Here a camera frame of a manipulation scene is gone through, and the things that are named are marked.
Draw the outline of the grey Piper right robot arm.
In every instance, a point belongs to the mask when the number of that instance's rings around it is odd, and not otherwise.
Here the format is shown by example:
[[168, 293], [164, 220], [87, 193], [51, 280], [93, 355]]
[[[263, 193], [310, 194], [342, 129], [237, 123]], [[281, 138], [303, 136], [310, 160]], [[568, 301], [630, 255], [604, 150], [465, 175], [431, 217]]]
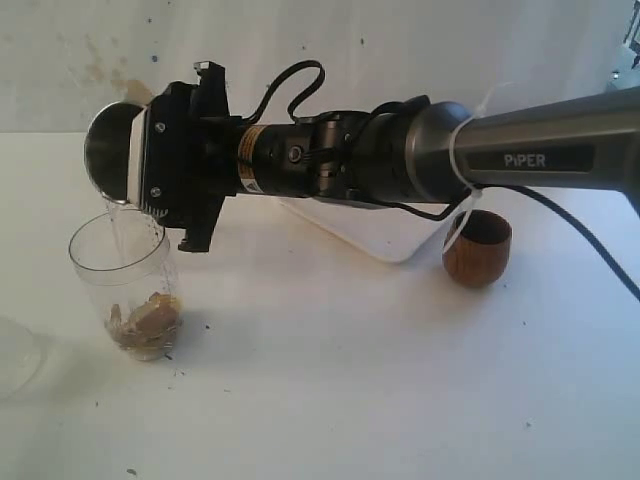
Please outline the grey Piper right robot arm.
[[175, 82], [133, 121], [128, 160], [128, 199], [198, 253], [238, 194], [454, 207], [474, 187], [541, 186], [613, 190], [637, 205], [639, 92], [483, 118], [419, 96], [261, 124], [231, 115], [221, 87]]

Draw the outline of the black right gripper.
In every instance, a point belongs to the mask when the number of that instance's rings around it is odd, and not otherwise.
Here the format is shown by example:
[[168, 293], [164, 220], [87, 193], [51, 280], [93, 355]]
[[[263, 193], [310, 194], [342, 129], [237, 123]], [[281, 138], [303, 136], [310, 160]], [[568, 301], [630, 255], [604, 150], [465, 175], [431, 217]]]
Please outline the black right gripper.
[[187, 253], [209, 251], [224, 200], [237, 191], [226, 139], [236, 119], [194, 117], [197, 85], [172, 82], [148, 105], [139, 174], [139, 209], [181, 230]]

